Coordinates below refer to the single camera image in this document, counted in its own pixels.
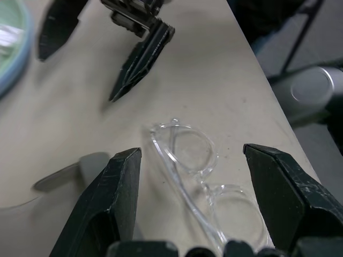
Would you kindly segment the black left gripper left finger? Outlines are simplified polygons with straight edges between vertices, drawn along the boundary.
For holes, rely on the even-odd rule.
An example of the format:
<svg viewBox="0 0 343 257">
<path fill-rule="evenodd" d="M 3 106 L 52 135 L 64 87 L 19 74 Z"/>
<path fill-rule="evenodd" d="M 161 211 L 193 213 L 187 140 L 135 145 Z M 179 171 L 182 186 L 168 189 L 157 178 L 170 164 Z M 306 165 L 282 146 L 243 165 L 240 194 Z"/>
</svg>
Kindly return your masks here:
<svg viewBox="0 0 343 257">
<path fill-rule="evenodd" d="M 141 149 L 115 154 L 79 197 L 49 257 L 106 257 L 135 227 Z"/>
</svg>

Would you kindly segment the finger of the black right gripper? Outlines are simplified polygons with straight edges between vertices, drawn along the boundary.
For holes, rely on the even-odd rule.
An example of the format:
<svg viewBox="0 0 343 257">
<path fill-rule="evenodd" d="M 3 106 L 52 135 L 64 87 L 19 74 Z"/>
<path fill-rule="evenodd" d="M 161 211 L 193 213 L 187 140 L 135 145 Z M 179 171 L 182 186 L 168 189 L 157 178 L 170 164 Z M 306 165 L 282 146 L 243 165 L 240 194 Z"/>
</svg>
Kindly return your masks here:
<svg viewBox="0 0 343 257">
<path fill-rule="evenodd" d="M 89 0 L 52 0 L 38 34 L 37 58 L 45 62 L 64 46 L 79 23 Z"/>
<path fill-rule="evenodd" d="M 156 21 L 145 39 L 136 44 L 121 67 L 109 96 L 110 102 L 115 102 L 123 97 L 149 73 L 166 44 L 173 38 L 174 33 L 174 27 L 161 20 Z"/>
</svg>

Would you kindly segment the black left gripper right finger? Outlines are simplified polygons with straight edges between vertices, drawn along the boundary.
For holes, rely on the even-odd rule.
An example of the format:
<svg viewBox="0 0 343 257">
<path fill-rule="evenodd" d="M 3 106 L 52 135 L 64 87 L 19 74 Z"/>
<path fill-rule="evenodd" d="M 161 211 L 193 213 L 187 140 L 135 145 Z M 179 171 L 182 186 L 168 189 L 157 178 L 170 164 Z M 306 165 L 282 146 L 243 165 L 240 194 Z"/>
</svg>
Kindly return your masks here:
<svg viewBox="0 0 343 257">
<path fill-rule="evenodd" d="M 259 210 L 276 249 L 343 252 L 343 205 L 288 153 L 243 146 Z"/>
</svg>

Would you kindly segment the clear plastic glasses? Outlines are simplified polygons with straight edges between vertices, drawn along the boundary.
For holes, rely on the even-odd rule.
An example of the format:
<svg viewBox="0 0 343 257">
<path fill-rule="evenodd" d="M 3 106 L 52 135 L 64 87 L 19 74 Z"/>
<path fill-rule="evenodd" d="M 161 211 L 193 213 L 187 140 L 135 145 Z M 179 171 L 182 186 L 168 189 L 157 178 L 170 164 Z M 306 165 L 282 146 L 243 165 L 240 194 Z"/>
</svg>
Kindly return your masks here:
<svg viewBox="0 0 343 257">
<path fill-rule="evenodd" d="M 149 129 L 150 145 L 216 253 L 231 240 L 258 252 L 270 242 L 257 201 L 237 184 L 210 183 L 218 163 L 214 142 L 201 130 L 174 118 Z"/>
</svg>

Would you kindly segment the pale green blue-rimmed plate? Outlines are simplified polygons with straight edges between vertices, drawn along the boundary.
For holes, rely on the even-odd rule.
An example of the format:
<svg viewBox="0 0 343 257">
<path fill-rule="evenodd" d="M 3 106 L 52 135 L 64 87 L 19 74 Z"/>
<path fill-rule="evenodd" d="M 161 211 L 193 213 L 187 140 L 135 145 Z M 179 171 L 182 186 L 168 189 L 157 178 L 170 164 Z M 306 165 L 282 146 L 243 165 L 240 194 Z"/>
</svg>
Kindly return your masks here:
<svg viewBox="0 0 343 257">
<path fill-rule="evenodd" d="M 0 0 L 0 99 L 24 72 L 33 34 L 32 16 L 23 0 Z"/>
</svg>

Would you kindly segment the black metal stand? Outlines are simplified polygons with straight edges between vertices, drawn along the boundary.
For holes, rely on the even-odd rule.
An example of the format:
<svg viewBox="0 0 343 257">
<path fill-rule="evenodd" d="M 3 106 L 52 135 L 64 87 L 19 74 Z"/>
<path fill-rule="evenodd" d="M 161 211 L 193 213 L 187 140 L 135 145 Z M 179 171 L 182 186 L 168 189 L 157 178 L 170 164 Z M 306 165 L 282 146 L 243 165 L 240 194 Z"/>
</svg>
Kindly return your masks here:
<svg viewBox="0 0 343 257">
<path fill-rule="evenodd" d="M 324 2 L 325 0 L 312 0 L 312 3 L 304 4 L 295 13 L 296 15 L 304 15 L 307 18 L 299 32 L 298 37 L 295 40 L 295 43 L 291 48 L 289 55 L 286 58 L 284 65 L 281 68 L 280 74 L 284 74 L 287 71 Z"/>
</svg>

